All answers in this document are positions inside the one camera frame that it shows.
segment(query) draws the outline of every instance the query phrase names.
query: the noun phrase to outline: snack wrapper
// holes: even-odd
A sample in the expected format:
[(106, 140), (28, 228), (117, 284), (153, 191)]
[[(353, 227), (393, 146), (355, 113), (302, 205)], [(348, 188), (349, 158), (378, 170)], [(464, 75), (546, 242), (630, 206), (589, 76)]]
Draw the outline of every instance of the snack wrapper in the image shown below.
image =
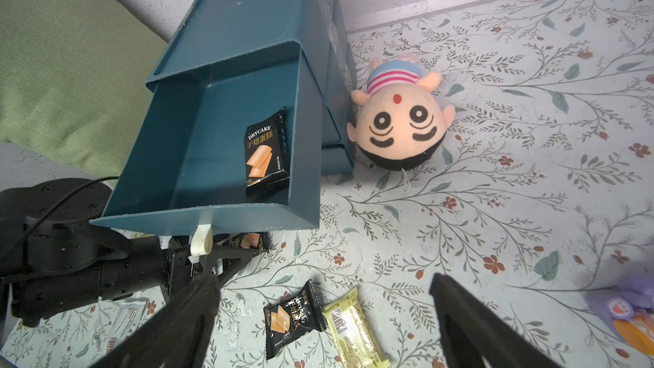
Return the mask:
[(107, 354), (136, 331), (143, 318), (146, 304), (145, 301), (130, 301), (120, 305), (105, 346)]
[(323, 316), (341, 356), (343, 368), (390, 368), (390, 362), (382, 359), (377, 342), (365, 322), (356, 287), (323, 307)]
[[(233, 248), (244, 248), (244, 249), (255, 249), (257, 253), (255, 256), (260, 255), (261, 253), (268, 252), (270, 247), (270, 235), (268, 232), (262, 233), (241, 233), (237, 236), (230, 237), (222, 243), (223, 246), (229, 246)], [(223, 259), (222, 260), (222, 271), (227, 270), (239, 259)]]
[(271, 359), (285, 345), (312, 330), (326, 329), (321, 315), (321, 301), (313, 282), (307, 281), (296, 295), (278, 305), (264, 307), (266, 318), (266, 359)]
[(290, 160), (284, 130), (286, 108), (245, 131), (245, 190), (248, 201), (257, 202), (289, 187)]

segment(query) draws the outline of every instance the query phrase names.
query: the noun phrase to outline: green fabric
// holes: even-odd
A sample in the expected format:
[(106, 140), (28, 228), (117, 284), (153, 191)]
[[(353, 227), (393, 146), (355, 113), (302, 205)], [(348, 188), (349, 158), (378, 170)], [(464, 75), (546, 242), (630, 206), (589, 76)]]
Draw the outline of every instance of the green fabric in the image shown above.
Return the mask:
[(115, 0), (1, 0), (0, 141), (119, 174), (165, 46)]

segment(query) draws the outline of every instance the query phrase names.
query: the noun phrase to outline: white plastic hook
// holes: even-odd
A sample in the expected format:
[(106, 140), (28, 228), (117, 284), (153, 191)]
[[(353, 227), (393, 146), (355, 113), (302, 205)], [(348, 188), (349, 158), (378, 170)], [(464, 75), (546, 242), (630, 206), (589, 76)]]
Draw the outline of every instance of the white plastic hook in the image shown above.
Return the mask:
[(211, 225), (198, 225), (191, 239), (191, 256), (206, 256), (213, 246), (213, 233)]

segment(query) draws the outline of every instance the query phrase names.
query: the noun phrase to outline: dry cake packet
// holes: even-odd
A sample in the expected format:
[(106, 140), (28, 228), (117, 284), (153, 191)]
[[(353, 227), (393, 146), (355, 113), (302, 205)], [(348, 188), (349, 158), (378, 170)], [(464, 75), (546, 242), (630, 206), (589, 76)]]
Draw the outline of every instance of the dry cake packet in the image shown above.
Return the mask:
[(343, 368), (390, 368), (390, 361), (382, 358), (377, 341), (365, 321), (356, 287), (323, 307), (323, 316)]
[[(267, 253), (270, 248), (270, 234), (268, 232), (261, 233), (241, 233), (237, 236), (230, 237), (222, 243), (223, 246), (229, 246), (233, 248), (244, 248), (244, 249), (255, 249), (257, 253), (254, 256), (258, 256), (261, 253)], [(222, 260), (222, 271), (225, 272), (228, 268), (235, 265), (240, 259), (223, 259)]]
[(312, 330), (326, 329), (321, 315), (321, 301), (311, 280), (296, 295), (278, 305), (264, 307), (266, 318), (266, 359), (271, 359), (285, 345)]
[(286, 107), (245, 131), (245, 194), (250, 202), (289, 187), (290, 159), (286, 148)]

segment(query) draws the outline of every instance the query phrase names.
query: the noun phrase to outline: stuffed toy head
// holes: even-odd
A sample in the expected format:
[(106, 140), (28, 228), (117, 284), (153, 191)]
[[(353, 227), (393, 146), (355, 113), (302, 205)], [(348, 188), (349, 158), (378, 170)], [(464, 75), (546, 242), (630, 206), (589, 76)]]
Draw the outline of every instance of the stuffed toy head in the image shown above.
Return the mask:
[(454, 121), (454, 107), (441, 111), (432, 91), (441, 74), (421, 77), (417, 57), (371, 61), (368, 92), (352, 91), (361, 106), (347, 135), (375, 164), (389, 170), (412, 169), (428, 160)]

